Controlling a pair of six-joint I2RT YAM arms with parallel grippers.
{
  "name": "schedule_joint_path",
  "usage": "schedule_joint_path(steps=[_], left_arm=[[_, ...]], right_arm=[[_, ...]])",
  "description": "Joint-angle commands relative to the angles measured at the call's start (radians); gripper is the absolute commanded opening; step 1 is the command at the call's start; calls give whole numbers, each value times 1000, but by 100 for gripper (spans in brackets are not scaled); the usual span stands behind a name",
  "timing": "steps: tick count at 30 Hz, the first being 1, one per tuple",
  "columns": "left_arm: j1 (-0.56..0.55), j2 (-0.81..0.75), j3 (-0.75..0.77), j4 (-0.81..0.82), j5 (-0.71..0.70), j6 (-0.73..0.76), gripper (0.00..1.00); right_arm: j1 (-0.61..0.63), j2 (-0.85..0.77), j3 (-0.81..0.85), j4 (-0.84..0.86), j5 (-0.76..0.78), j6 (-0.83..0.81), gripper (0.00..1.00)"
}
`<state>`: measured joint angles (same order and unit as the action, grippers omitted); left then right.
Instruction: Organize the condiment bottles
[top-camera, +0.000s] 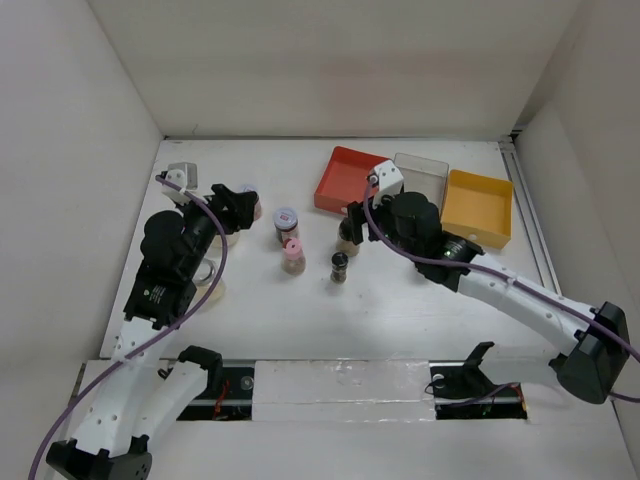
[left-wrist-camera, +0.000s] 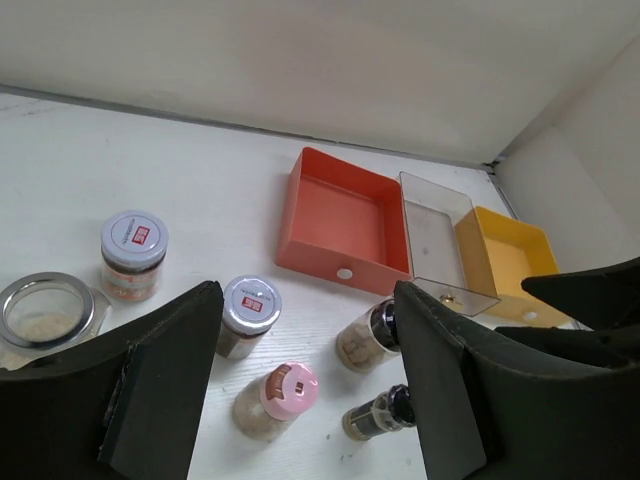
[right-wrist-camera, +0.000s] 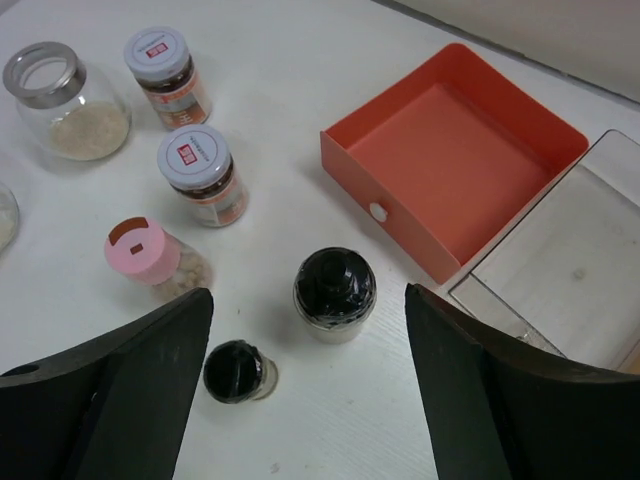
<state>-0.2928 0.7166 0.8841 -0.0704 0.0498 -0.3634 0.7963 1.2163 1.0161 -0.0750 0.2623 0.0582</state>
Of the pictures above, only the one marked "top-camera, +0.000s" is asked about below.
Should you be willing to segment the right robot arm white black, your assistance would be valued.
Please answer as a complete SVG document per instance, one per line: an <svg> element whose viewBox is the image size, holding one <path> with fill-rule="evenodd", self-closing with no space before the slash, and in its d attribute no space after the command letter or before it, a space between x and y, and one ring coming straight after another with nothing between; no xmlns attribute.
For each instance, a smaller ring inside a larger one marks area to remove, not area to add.
<svg viewBox="0 0 640 480"><path fill-rule="evenodd" d="M580 400L601 404L613 397L627 360L639 354L620 307L576 302L516 274L478 244L445 231L437 207L421 193L353 202L346 228L355 244L381 241L427 280L485 303L545 338L558 351L550 368Z"/></svg>

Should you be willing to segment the white-powder bottle black pump cap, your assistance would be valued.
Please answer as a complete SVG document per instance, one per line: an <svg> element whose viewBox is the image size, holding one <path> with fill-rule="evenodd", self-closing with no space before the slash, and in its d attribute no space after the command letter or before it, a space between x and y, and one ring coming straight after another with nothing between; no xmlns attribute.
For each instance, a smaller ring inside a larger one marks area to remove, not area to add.
<svg viewBox="0 0 640 480"><path fill-rule="evenodd" d="M336 250L355 257L359 254L362 243L362 227L354 225L349 218L343 218L338 227Z"/></svg>

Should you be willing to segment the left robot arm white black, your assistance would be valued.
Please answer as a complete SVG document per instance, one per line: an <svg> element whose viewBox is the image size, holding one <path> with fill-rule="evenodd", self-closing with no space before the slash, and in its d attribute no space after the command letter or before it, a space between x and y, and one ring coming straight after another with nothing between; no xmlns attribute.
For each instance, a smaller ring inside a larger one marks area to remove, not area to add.
<svg viewBox="0 0 640 480"><path fill-rule="evenodd" d="M258 195L222 184L199 198L165 181L174 209L152 215L144 226L142 261L124 307L111 365L87 386L96 393L68 440L50 445L47 464L67 479L145 479L152 444L196 396L222 387L222 358L189 346L158 385L157 363L180 326L201 308L220 282L216 273L203 296L194 277L215 239L248 230Z"/></svg>

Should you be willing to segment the dark sauce jar white lid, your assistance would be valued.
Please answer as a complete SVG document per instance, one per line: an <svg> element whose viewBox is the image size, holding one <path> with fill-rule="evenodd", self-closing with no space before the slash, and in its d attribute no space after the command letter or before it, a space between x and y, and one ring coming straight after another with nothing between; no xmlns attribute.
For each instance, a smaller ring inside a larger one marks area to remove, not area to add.
<svg viewBox="0 0 640 480"><path fill-rule="evenodd" d="M299 237L298 215L290 207L278 208L273 214L276 238L284 245L289 239Z"/></svg>

